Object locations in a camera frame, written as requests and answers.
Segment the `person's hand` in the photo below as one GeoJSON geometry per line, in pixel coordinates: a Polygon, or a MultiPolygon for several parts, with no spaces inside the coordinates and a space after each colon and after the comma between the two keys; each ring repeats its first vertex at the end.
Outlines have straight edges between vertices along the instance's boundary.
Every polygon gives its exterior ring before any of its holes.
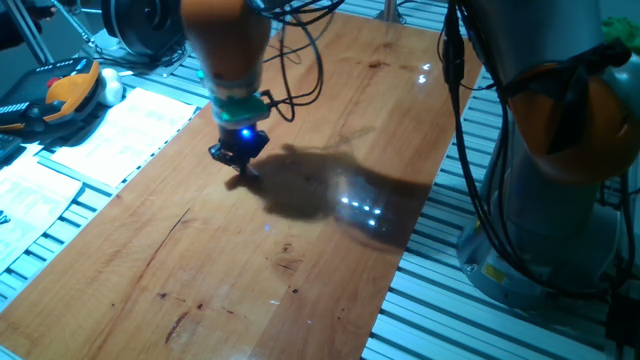
{"type": "Polygon", "coordinates": [[[56,8],[54,6],[37,5],[34,1],[25,1],[23,5],[33,22],[50,20],[56,12],[56,8]]]}

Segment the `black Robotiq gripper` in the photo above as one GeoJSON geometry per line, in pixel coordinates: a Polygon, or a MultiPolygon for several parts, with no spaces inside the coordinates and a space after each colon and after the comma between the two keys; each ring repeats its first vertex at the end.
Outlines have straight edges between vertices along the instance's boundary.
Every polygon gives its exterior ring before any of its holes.
{"type": "Polygon", "coordinates": [[[247,175],[250,162],[259,156],[268,142],[268,135],[259,130],[256,123],[238,129],[220,126],[218,143],[208,151],[213,160],[247,175]]]}

